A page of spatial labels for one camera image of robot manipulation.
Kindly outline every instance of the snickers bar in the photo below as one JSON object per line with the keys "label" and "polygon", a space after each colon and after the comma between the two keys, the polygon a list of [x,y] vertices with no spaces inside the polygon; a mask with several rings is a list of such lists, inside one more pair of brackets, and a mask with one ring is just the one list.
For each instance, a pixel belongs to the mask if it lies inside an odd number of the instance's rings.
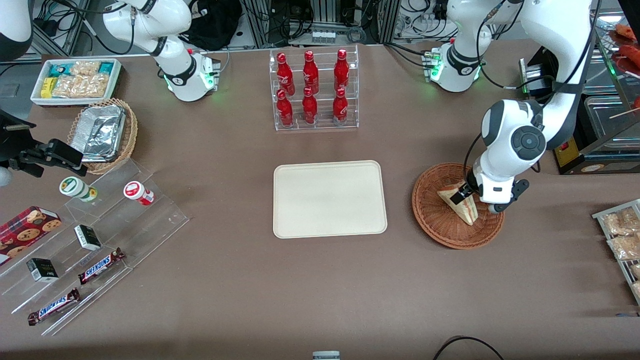
{"label": "snickers bar", "polygon": [[49,315],[62,310],[65,306],[79,301],[80,293],[78,292],[77,288],[74,288],[70,293],[52,302],[47,307],[43,307],[39,311],[34,311],[33,313],[29,314],[29,318],[27,319],[29,322],[29,326],[34,326],[47,318]]}
{"label": "snickers bar", "polygon": [[96,265],[91,266],[87,271],[78,275],[80,278],[80,284],[84,285],[89,282],[93,277],[98,276],[103,271],[107,270],[111,265],[115,264],[125,257],[124,253],[117,248],[112,251],[106,258],[100,260]]}

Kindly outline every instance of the coca-cola bottle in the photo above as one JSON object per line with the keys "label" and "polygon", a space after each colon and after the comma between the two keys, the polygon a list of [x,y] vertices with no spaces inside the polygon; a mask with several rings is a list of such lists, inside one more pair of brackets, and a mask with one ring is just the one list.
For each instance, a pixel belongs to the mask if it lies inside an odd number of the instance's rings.
{"label": "coca-cola bottle", "polygon": [[339,88],[347,88],[349,85],[349,63],[347,63],[347,51],[345,49],[338,50],[338,61],[335,62],[333,68],[335,91]]}
{"label": "coca-cola bottle", "polygon": [[344,97],[344,88],[339,88],[335,92],[333,100],[333,123],[336,126],[343,126],[347,122],[347,99]]}
{"label": "coca-cola bottle", "polygon": [[296,93],[296,87],[293,85],[293,72],[291,67],[287,64],[287,57],[284,53],[278,53],[276,56],[278,60],[278,82],[280,88],[287,92],[287,95],[293,96]]}
{"label": "coca-cola bottle", "polygon": [[305,111],[305,122],[309,125],[315,124],[318,116],[318,102],[314,97],[311,86],[305,87],[305,98],[302,99],[302,108]]}
{"label": "coca-cola bottle", "polygon": [[314,94],[320,91],[320,79],[318,76],[318,65],[314,61],[314,52],[305,51],[305,67],[302,69],[305,76],[305,86],[309,86]]}
{"label": "coca-cola bottle", "polygon": [[284,127],[293,126],[293,108],[291,103],[287,99],[287,94],[282,89],[278,89],[276,92],[278,102],[276,102],[276,108],[278,108],[278,117]]}

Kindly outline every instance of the acrylic bottle rack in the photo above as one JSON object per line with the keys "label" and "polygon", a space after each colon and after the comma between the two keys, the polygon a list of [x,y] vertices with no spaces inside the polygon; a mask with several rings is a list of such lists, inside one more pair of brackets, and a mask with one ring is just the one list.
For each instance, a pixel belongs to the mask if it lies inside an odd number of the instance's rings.
{"label": "acrylic bottle rack", "polygon": [[[143,206],[123,196],[124,185],[133,180],[154,192],[155,200],[151,205]],[[79,303],[63,308],[33,327],[42,335],[60,331],[189,221],[153,182],[151,173],[131,159],[111,169],[92,186],[98,190],[96,199],[68,201],[56,210],[63,222],[59,228],[0,268],[0,301],[13,309],[12,314],[24,319],[25,327],[28,326],[27,317],[33,311],[49,305],[73,288],[80,292]],[[74,232],[78,224],[95,230],[102,243],[100,250],[80,247]],[[126,258],[80,285],[78,274],[118,247]],[[51,260],[59,279],[49,284],[34,281],[26,265],[31,258]]]}
{"label": "acrylic bottle rack", "polygon": [[[305,81],[302,69],[305,66],[305,51],[308,49],[288,48],[272,50],[269,54],[269,78],[271,79],[271,102],[273,103],[273,118],[277,131],[295,131],[295,130],[340,130],[349,127],[358,127],[360,123],[358,99],[360,92],[358,89],[359,78],[359,59],[358,47],[355,45],[342,47],[313,47],[314,59],[318,66],[320,91],[315,94],[318,103],[318,116],[314,125],[307,124],[304,120],[304,112],[302,109],[302,99],[304,98],[303,89]],[[349,63],[349,85],[346,87],[345,98],[349,106],[347,107],[347,119],[344,125],[336,126],[333,123],[333,100],[335,99],[335,89],[333,87],[333,68],[337,61],[339,49],[347,51],[347,62]],[[293,107],[293,126],[284,127],[278,116],[276,107],[276,91],[280,88],[278,83],[278,62],[276,55],[284,53],[287,56],[287,63],[293,71],[293,83],[296,92],[288,99]]]}

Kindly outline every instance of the table surface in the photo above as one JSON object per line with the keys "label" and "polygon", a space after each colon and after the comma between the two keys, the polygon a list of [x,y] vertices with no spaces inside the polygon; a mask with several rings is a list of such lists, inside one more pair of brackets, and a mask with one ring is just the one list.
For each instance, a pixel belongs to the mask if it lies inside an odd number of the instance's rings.
{"label": "table surface", "polygon": [[[517,60],[537,48],[496,41],[487,71],[516,83]],[[359,51],[360,128],[307,134],[273,129],[268,51],[232,53],[218,92],[194,103],[167,91],[152,58],[120,58],[118,96],[140,127],[133,158],[193,219],[53,337],[0,299],[3,359],[310,359],[333,349],[345,360],[431,359],[455,335],[508,359],[637,359],[640,320],[614,317],[637,307],[590,216],[640,197],[637,176],[559,176],[547,152],[496,239],[443,247],[413,217],[413,184],[432,165],[461,162],[486,109],[516,94],[484,78],[447,93],[383,46]],[[33,136],[66,139],[77,112],[34,106]],[[276,238],[274,169],[351,160],[380,163],[387,230]],[[0,188],[0,222],[32,204],[60,207],[67,175],[16,174]],[[493,358],[475,343],[441,359],[454,356]]]}

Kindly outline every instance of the small black box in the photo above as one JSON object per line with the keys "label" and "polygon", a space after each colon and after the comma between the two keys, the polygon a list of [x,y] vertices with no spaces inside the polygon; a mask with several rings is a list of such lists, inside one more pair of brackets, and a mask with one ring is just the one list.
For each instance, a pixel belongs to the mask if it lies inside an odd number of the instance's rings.
{"label": "small black box", "polygon": [[27,261],[27,267],[35,281],[54,282],[58,280],[58,274],[53,268],[51,260],[31,258]]}
{"label": "small black box", "polygon": [[80,241],[80,246],[91,251],[100,250],[102,244],[100,244],[98,236],[91,227],[88,227],[87,225],[78,225],[74,230],[76,231],[78,241]]}

